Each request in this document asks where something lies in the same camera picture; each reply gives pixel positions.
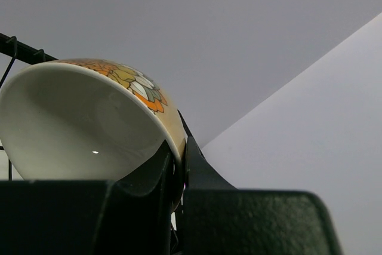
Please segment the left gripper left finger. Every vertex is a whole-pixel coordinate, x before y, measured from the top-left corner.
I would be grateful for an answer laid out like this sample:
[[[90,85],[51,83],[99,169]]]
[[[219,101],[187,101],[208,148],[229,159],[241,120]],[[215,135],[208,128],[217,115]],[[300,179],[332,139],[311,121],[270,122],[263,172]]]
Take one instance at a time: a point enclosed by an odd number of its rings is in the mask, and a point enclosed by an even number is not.
[[[174,157],[167,142],[146,162],[115,183],[115,194],[127,201],[171,198]]]

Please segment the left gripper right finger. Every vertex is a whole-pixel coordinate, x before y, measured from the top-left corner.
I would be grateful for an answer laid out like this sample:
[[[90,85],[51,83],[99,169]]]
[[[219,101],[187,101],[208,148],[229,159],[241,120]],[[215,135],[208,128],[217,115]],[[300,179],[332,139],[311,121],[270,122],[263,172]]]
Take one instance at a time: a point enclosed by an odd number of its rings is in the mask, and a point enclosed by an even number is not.
[[[186,189],[236,190],[208,163],[179,110],[178,114],[187,135],[184,162]]]

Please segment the white ceramic bowl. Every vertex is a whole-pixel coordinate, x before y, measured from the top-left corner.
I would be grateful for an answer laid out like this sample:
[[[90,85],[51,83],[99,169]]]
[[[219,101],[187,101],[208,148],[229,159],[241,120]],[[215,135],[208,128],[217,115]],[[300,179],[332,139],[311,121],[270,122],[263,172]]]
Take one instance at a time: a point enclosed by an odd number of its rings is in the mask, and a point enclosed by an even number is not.
[[[186,133],[176,105],[139,70],[100,59],[24,68],[1,88],[1,142],[25,180],[120,180],[172,152],[172,207],[183,193]]]

